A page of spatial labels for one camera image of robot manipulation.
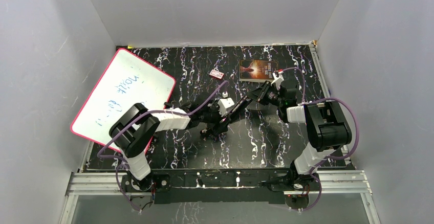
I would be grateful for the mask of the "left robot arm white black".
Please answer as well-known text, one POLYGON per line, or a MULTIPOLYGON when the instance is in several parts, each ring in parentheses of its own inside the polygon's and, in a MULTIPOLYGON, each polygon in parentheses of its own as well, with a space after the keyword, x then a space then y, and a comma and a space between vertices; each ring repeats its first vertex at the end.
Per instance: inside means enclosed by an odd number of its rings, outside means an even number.
POLYGON ((180 107, 150 113, 140 103, 134 104, 109 130, 109 135, 121 150, 130 173, 133 185, 140 191, 147 191, 153 185, 151 169, 145 149, 155 133, 166 130, 187 130, 199 123, 215 123, 227 114, 232 104, 224 101, 211 101, 201 106, 187 103, 180 107))

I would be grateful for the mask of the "black stapler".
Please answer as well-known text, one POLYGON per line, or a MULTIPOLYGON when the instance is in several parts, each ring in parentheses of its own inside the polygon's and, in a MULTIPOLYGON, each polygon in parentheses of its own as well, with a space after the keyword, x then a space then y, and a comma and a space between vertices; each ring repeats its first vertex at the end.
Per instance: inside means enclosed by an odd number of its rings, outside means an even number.
POLYGON ((208 123, 207 127, 202 129, 200 134, 202 137, 217 137, 218 135, 228 131, 228 126, 240 119, 240 114, 252 102, 251 98, 243 96, 242 99, 234 106, 234 108, 215 123, 208 123))

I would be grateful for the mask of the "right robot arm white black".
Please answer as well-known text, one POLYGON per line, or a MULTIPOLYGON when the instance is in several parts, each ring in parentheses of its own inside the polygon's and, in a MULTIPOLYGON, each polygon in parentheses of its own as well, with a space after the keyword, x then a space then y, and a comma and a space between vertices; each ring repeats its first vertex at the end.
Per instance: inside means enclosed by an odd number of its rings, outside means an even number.
POLYGON ((308 143, 290 166, 284 181, 294 190, 302 190, 314 180, 316 169, 342 146, 352 140, 352 132, 343 114, 344 103, 336 98, 311 103, 297 103, 297 88, 283 83, 265 82, 246 95, 250 100, 277 107, 279 118, 285 123, 305 124, 308 143))

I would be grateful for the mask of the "small red staple box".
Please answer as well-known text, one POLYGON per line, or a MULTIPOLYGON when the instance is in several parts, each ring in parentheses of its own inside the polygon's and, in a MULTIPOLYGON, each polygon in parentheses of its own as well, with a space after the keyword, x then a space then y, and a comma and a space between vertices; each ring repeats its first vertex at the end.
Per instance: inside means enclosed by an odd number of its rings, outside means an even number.
POLYGON ((218 79, 218 80, 222 80, 224 77, 224 73, 217 71, 217 70, 211 70, 209 75, 215 79, 218 79))

